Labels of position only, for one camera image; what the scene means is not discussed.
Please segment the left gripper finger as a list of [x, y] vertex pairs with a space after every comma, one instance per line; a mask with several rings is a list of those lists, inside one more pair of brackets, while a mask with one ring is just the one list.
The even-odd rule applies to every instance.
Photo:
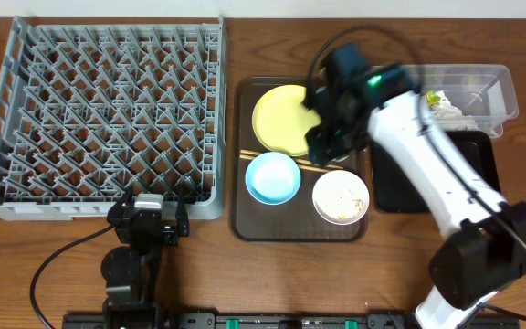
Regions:
[[120, 199], [115, 204], [115, 213], [118, 215], [122, 215], [123, 212], [126, 210], [127, 207], [130, 206], [133, 200], [133, 187], [128, 186], [125, 188], [123, 195], [120, 197]]
[[188, 237], [190, 234], [189, 217], [186, 210], [183, 190], [179, 189], [176, 192], [177, 204], [175, 210], [175, 220], [177, 232], [180, 237]]

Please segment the wooden chopstick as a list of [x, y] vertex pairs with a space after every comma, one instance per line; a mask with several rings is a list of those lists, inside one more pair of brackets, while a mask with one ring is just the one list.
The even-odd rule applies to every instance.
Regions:
[[[251, 156], [255, 156], [256, 157], [256, 156], [260, 155], [260, 152], [251, 151], [251, 150], [240, 150], [239, 154], [251, 155]], [[292, 160], [294, 160], [297, 165], [308, 165], [308, 166], [314, 166], [314, 167], [323, 168], [323, 169], [329, 169], [329, 170], [343, 170], [342, 166], [338, 166], [338, 165], [334, 165], [334, 164], [327, 164], [326, 166], [321, 167], [319, 165], [313, 164], [312, 162], [310, 162], [308, 160], [303, 160], [303, 159], [299, 159], [299, 158], [292, 158]]]
[[[252, 161], [255, 159], [255, 156], [240, 154], [239, 158]], [[318, 167], [308, 166], [308, 165], [303, 165], [303, 164], [297, 164], [297, 167], [305, 171], [312, 171], [312, 172], [318, 172], [318, 173], [327, 173], [331, 171], [329, 169], [323, 169], [323, 168], [318, 168]]]

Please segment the green snack wrapper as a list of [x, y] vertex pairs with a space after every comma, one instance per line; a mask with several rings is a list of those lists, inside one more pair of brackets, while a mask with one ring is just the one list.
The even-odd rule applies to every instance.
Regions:
[[426, 99], [426, 102], [428, 104], [429, 107], [433, 107], [437, 104], [439, 104], [440, 100], [441, 100], [441, 97], [438, 96], [435, 92], [433, 92], [432, 90], [429, 90], [426, 94], [425, 94], [425, 99]]

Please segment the light blue bowl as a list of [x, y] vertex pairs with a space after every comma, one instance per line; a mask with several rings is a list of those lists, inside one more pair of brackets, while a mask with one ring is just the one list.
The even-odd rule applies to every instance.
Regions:
[[290, 201], [299, 191], [301, 173], [296, 162], [278, 152], [257, 155], [247, 166], [245, 185], [259, 203], [277, 206]]

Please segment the white bowl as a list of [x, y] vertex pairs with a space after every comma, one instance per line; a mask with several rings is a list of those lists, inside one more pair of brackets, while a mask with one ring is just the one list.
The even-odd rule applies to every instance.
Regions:
[[312, 204], [329, 223], [346, 226], [363, 218], [370, 204], [366, 183], [356, 174], [334, 170], [323, 174], [312, 189]]

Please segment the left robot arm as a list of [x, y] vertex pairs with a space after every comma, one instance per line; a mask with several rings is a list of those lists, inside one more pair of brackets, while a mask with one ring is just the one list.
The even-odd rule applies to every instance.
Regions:
[[181, 193], [175, 222], [163, 218], [163, 196], [139, 194], [128, 187], [112, 205], [107, 222], [121, 246], [109, 251], [100, 265], [107, 300], [102, 307], [105, 328], [164, 328], [168, 321], [154, 293], [165, 247], [175, 247], [190, 233]]

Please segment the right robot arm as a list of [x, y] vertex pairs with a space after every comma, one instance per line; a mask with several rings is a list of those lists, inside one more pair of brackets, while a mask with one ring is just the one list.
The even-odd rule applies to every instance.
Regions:
[[309, 159], [324, 166], [369, 143], [397, 163], [445, 242], [429, 263], [432, 291], [416, 308], [423, 328], [460, 328], [526, 274], [526, 203], [507, 203], [439, 127], [420, 85], [399, 65], [370, 68], [348, 44], [321, 61], [326, 84], [308, 80], [304, 105], [319, 125], [306, 134]]

